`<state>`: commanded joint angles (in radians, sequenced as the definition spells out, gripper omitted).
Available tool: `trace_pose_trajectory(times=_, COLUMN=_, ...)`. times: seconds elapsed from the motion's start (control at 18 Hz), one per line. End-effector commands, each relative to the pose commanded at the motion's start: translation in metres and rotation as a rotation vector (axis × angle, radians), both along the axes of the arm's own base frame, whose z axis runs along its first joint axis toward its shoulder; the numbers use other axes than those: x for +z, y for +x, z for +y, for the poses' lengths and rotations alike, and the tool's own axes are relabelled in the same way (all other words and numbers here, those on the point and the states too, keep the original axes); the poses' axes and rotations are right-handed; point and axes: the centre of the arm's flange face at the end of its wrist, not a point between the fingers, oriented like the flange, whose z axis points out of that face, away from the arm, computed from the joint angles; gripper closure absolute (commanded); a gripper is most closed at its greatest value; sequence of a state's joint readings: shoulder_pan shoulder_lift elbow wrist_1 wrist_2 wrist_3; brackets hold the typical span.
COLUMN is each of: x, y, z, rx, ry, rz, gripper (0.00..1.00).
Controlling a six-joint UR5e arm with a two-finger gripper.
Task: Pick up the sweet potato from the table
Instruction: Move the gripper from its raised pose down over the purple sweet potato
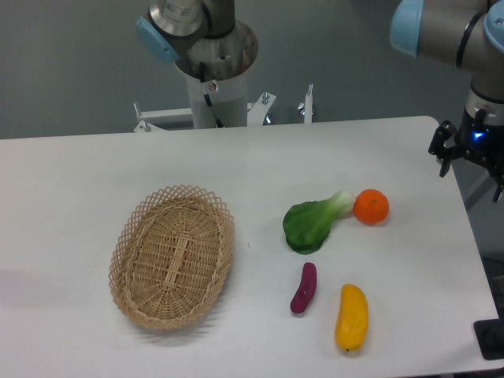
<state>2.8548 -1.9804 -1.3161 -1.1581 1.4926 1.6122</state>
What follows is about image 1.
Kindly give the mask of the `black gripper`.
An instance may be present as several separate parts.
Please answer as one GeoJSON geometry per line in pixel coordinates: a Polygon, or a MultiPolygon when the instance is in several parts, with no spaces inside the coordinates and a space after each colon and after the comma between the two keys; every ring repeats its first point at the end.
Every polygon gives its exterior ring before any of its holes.
{"type": "Polygon", "coordinates": [[[440,177],[449,172],[452,158],[464,158],[487,168],[496,184],[492,197],[494,203],[499,201],[503,192],[502,116],[500,108],[492,109],[489,105],[470,108],[464,112],[458,132],[452,122],[445,120],[434,131],[428,147],[430,155],[436,156],[440,164],[440,177]],[[446,146],[446,142],[452,137],[454,148],[446,146]]]}

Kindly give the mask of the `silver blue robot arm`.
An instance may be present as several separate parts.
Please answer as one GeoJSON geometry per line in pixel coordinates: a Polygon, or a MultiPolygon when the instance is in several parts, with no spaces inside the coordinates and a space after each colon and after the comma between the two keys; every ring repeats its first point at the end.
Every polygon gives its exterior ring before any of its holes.
{"type": "MultiPolygon", "coordinates": [[[[258,55],[251,29],[232,1],[153,1],[135,24],[141,43],[185,76],[196,128],[261,126],[274,102],[245,98],[246,72],[258,55]]],[[[503,195],[503,4],[500,1],[403,1],[391,20],[391,45],[469,72],[459,125],[444,121],[428,148],[446,174],[462,158],[488,172],[503,195]]]]}

